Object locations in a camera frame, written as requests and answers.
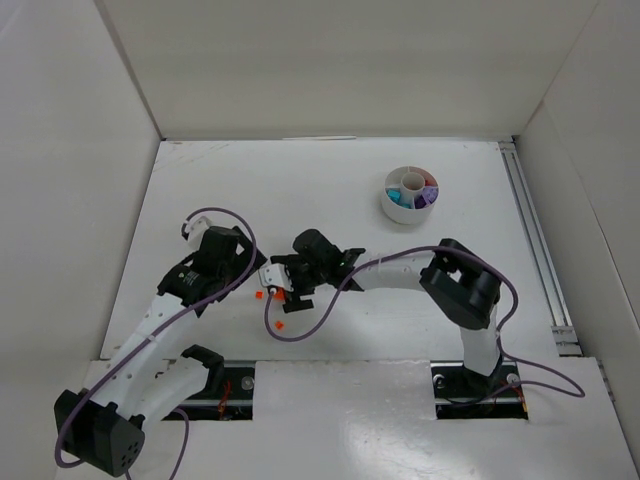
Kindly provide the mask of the teal long lego brick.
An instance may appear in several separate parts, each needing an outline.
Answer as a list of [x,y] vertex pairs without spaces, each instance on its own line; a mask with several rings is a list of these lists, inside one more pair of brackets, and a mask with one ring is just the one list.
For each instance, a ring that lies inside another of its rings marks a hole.
[[398,189],[389,188],[386,190],[388,198],[396,205],[402,204],[401,192]]

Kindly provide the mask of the dark purple lego brick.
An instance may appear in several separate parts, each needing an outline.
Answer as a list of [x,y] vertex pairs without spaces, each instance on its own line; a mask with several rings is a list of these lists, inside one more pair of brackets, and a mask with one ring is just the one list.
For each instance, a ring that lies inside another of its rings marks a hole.
[[422,196],[422,193],[421,193],[415,198],[414,206],[415,206],[416,209],[423,209],[423,208],[426,208],[426,207],[432,205],[436,201],[436,199],[434,201],[429,201],[429,200],[425,199]]

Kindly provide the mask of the lavender square lego plate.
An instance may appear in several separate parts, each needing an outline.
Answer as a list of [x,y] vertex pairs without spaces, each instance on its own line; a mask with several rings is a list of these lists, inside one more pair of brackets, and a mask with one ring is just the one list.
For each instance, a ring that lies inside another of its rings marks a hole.
[[439,188],[436,186],[426,186],[423,190],[422,190],[422,196],[429,200],[429,201],[434,201],[439,194]]

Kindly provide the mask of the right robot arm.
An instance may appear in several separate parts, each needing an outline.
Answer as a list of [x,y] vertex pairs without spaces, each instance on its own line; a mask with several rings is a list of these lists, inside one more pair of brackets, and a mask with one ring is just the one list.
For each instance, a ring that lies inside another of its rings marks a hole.
[[329,285],[340,292],[397,289],[424,292],[460,329],[463,367],[491,377],[501,364],[495,305],[502,281],[486,262],[459,241],[374,256],[364,248],[341,250],[317,229],[298,235],[294,252],[274,255],[259,270],[263,287],[281,290],[286,313],[308,310],[308,297]]

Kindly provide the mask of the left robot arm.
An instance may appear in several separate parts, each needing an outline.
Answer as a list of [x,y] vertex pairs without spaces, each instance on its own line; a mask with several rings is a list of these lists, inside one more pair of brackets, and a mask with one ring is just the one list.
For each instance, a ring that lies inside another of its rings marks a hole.
[[88,464],[118,478],[128,475],[147,431],[188,397],[218,384],[223,357],[197,344],[161,372],[186,332],[265,262],[249,226],[205,223],[185,228],[191,253],[161,279],[134,332],[90,388],[63,391],[54,403],[58,467]]

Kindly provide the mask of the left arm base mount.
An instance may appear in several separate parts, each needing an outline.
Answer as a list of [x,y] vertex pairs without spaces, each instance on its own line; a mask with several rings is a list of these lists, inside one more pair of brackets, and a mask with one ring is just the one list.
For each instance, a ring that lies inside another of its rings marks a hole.
[[204,387],[177,406],[191,421],[250,421],[253,419],[256,363],[225,360]]

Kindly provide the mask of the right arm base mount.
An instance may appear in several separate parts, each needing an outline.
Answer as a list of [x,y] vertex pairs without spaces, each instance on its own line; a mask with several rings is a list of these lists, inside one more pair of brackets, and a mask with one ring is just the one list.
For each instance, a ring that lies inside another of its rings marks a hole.
[[503,364],[490,377],[465,369],[460,363],[431,367],[438,420],[520,419],[528,412],[515,364]]

